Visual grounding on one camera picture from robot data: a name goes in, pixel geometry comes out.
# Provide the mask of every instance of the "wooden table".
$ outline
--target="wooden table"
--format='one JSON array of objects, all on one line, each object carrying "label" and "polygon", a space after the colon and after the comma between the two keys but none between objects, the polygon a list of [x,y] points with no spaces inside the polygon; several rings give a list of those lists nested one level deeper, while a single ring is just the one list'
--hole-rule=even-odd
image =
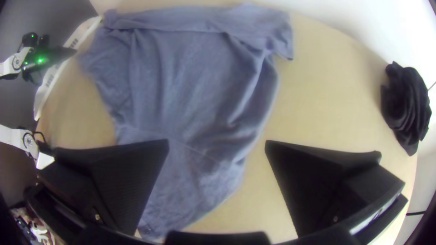
[{"label": "wooden table", "polygon": [[[199,2],[128,0],[118,9],[129,12]],[[208,4],[231,2],[214,0]],[[241,186],[185,230],[207,233],[263,230],[273,243],[297,238],[264,153],[267,139],[348,152],[380,151],[381,165],[406,183],[402,193],[410,199],[416,155],[406,154],[380,112],[380,85],[387,80],[386,62],[352,38],[310,18],[291,13],[291,25],[295,59],[277,58],[278,95],[265,129],[247,156]],[[112,121],[98,91],[75,61],[70,62],[50,95],[38,130],[53,147],[115,144]],[[408,205],[374,244],[393,244],[407,208]]]}]

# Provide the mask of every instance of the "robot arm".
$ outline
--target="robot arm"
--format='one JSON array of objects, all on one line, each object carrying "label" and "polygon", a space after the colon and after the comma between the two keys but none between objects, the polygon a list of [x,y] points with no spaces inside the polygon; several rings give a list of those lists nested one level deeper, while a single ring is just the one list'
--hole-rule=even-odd
[{"label": "robot arm", "polygon": [[32,50],[31,47],[24,47],[0,63],[0,79],[15,79],[22,70],[26,70],[25,59]]},{"label": "robot arm", "polygon": [[33,32],[25,34],[17,53],[0,63],[0,79],[15,79],[22,73],[25,81],[34,82],[31,72],[63,62],[76,52],[65,47],[49,49],[48,44],[48,35],[38,37]]}]

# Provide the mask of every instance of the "black cable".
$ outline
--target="black cable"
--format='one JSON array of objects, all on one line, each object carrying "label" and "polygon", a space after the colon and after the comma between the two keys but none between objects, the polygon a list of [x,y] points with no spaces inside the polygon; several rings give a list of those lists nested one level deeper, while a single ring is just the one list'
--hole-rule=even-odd
[{"label": "black cable", "polygon": [[430,86],[430,88],[428,90],[430,90],[435,84],[436,84],[436,81]]},{"label": "black cable", "polygon": [[421,212],[414,212],[414,213],[406,213],[406,216],[414,216],[414,215],[421,215],[424,214],[425,211],[421,211]]}]

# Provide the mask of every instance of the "folded black cloth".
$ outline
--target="folded black cloth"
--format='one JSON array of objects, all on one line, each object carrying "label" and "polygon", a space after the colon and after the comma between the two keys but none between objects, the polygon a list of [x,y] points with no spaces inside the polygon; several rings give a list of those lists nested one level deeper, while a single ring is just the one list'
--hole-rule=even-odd
[{"label": "folded black cloth", "polygon": [[381,86],[381,113],[409,156],[416,153],[431,116],[427,87],[412,67],[386,66],[389,85]]}]

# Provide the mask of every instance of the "white wall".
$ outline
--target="white wall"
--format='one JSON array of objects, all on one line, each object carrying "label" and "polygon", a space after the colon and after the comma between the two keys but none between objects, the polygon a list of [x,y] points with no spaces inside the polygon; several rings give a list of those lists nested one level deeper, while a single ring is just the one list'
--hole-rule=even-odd
[{"label": "white wall", "polygon": [[416,68],[428,86],[436,81],[436,17],[428,0],[269,2],[297,10],[349,34],[387,62],[395,60]]}]

